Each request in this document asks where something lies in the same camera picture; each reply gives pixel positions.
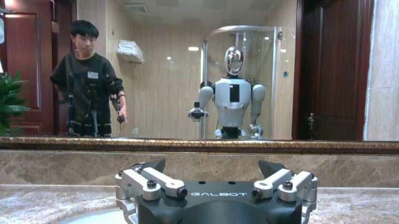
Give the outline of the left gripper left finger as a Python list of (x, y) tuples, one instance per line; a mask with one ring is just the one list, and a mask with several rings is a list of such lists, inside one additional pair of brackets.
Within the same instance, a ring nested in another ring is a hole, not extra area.
[(163, 173), (164, 166), (164, 159), (141, 162), (115, 175), (116, 206), (129, 224), (139, 223), (136, 197), (155, 201), (166, 193), (171, 198), (183, 200), (188, 194), (184, 182)]

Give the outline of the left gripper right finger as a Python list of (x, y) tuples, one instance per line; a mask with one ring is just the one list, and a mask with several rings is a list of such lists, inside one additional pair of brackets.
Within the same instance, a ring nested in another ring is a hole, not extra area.
[(275, 199), (282, 205), (299, 203), (299, 208), (286, 215), (280, 209), (275, 209), (276, 217), (295, 218), (295, 221), (290, 221), (292, 224), (307, 224), (311, 213), (316, 209), (318, 177), (307, 171), (296, 174), (283, 164), (266, 160), (260, 160), (258, 165), (264, 179), (254, 183), (255, 202)]

